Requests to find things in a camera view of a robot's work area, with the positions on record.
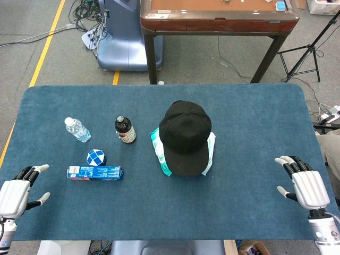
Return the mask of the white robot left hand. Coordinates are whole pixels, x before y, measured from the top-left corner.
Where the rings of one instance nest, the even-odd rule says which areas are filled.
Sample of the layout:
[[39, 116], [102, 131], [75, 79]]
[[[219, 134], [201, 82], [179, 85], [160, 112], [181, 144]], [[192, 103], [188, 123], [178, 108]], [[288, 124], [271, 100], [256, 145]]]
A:
[[30, 189], [39, 174], [48, 170], [49, 165], [28, 166], [22, 169], [13, 179], [7, 180], [1, 187], [1, 219], [15, 220], [26, 210], [42, 206], [50, 197], [46, 192], [41, 198], [29, 202]]

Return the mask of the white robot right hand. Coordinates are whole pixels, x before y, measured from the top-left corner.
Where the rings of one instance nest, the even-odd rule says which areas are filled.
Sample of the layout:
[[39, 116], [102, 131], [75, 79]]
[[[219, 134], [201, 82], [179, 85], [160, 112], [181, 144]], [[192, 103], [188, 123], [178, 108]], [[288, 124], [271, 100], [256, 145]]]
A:
[[278, 192], [307, 210], [324, 209], [330, 203], [326, 187], [319, 172], [297, 156], [280, 156], [275, 162], [287, 172], [294, 187], [294, 193], [278, 186]]

